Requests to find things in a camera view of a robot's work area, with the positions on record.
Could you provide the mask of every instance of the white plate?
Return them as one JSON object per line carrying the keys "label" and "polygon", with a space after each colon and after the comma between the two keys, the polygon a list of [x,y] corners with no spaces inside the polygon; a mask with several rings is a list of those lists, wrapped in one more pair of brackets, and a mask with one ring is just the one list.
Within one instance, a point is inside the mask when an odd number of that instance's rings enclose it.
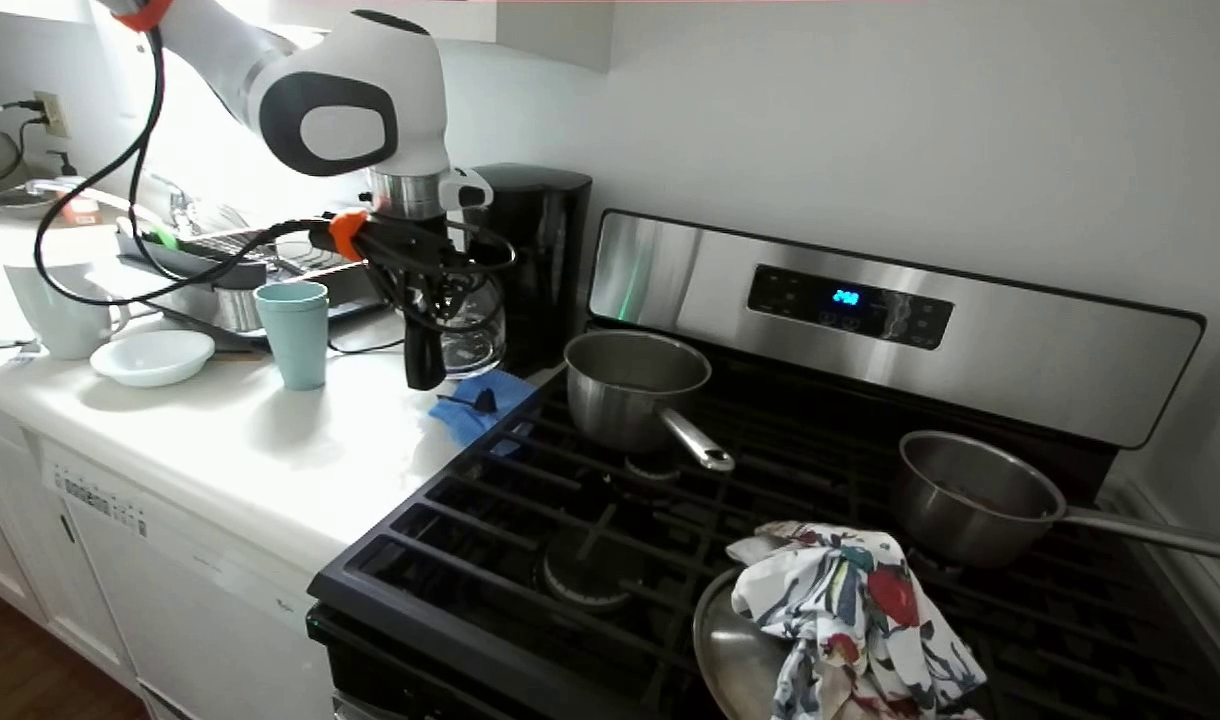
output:
{"label": "white plate", "polygon": [[128,387],[194,379],[213,355],[205,333],[131,333],[94,354],[94,374]]}

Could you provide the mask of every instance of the mug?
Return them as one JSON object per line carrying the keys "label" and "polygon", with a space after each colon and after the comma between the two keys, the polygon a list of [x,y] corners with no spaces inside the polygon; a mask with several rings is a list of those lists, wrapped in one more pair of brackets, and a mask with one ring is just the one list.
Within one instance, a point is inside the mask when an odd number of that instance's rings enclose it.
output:
{"label": "mug", "polygon": [[[94,355],[111,333],[116,333],[116,314],[101,305],[75,305],[48,288],[48,279],[33,263],[4,263],[13,296],[20,317],[33,325],[48,355],[70,355],[83,360]],[[75,296],[105,296],[87,279],[94,263],[48,263],[48,276],[75,293]]]}

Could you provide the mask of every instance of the coffee maker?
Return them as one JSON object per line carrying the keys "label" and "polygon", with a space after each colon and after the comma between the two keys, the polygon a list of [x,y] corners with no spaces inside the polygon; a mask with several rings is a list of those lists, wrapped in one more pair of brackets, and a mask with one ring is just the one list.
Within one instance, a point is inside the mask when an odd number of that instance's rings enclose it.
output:
{"label": "coffee maker", "polygon": [[485,166],[491,186],[489,210],[469,210],[464,222],[506,238],[515,263],[501,276],[506,293],[506,354],[501,369],[535,374],[563,355],[578,333],[578,288],[583,268],[583,216],[593,180],[563,167]]}

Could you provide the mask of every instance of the kitchen counter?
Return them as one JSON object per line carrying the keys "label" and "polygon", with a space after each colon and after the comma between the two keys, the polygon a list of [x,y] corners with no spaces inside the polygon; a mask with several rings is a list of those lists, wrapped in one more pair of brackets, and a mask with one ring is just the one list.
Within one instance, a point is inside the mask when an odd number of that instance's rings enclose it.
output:
{"label": "kitchen counter", "polygon": [[[0,222],[0,268],[28,255],[33,228]],[[61,228],[52,255],[111,260],[111,223]],[[393,317],[341,344],[388,342]],[[0,274],[0,335],[33,335]],[[399,354],[331,355],[329,387],[286,393],[267,354],[215,354],[198,379],[121,387],[83,360],[0,354],[0,411],[143,494],[289,560],[303,576],[415,494],[457,440],[410,393]]]}

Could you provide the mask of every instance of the pan handle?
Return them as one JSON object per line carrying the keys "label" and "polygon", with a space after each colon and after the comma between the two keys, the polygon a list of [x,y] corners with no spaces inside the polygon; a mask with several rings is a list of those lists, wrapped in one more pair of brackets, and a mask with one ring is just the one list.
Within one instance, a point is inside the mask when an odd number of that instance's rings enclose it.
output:
{"label": "pan handle", "polygon": [[1220,539],[1214,539],[1214,536],[1154,528],[1154,524],[1135,524],[1135,520],[1124,520],[1124,515],[1112,515],[1112,514],[1089,514],[1089,507],[1069,507],[1062,520],[1220,560]]}
{"label": "pan handle", "polygon": [[677,408],[660,408],[660,421],[665,421],[665,428],[671,428],[679,436],[679,445],[695,457],[702,469],[708,469],[708,471],[735,469],[735,462]]}

